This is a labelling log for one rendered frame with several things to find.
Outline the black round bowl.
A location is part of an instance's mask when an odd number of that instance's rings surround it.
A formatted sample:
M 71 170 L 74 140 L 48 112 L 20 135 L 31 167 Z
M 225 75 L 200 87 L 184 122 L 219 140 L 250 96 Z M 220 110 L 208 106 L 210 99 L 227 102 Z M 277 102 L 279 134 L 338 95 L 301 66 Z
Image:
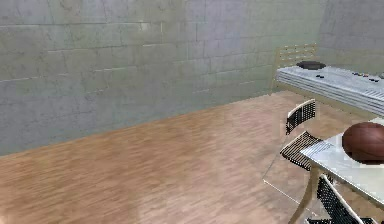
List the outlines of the black round bowl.
M 297 66 L 307 70 L 319 70 L 323 69 L 325 67 L 325 64 L 317 61 L 301 61 L 297 63 Z

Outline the white top dining table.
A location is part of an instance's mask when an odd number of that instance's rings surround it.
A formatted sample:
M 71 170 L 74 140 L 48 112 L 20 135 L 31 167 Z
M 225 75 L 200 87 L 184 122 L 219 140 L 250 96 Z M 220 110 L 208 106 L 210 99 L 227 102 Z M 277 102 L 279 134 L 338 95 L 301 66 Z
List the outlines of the white top dining table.
M 308 184 L 288 224 L 296 224 L 317 193 L 319 176 L 330 174 L 346 184 L 384 215 L 384 165 L 364 165 L 351 159 L 342 147 L 342 133 L 301 151 L 311 164 Z

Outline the black mesh chair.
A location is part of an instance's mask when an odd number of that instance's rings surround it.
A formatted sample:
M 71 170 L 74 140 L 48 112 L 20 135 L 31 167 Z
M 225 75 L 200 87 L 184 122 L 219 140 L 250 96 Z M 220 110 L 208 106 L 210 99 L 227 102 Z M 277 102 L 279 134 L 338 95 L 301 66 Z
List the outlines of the black mesh chair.
M 289 198 L 290 200 L 298 203 L 297 200 L 292 198 L 290 195 L 285 193 L 283 190 L 278 188 L 276 185 L 272 184 L 268 179 L 267 175 L 272 170 L 272 167 L 276 164 L 276 161 L 279 158 L 284 158 L 289 161 L 293 165 L 302 168 L 303 170 L 309 172 L 311 170 L 311 165 L 309 159 L 301 154 L 301 151 L 321 142 L 320 138 L 317 138 L 310 134 L 307 130 L 304 130 L 297 137 L 295 137 L 290 142 L 287 142 L 289 135 L 293 132 L 293 130 L 300 126 L 301 124 L 307 122 L 316 117 L 316 100 L 310 99 L 299 105 L 297 105 L 294 109 L 288 112 L 286 123 L 285 123 L 285 139 L 279 146 L 272 162 L 264 172 L 262 176 L 262 180 L 265 184 L 269 185 L 280 194 Z
M 317 199 L 329 217 L 324 219 L 307 218 L 304 221 L 305 224 L 379 224 L 371 217 L 360 217 L 324 174 L 319 177 Z

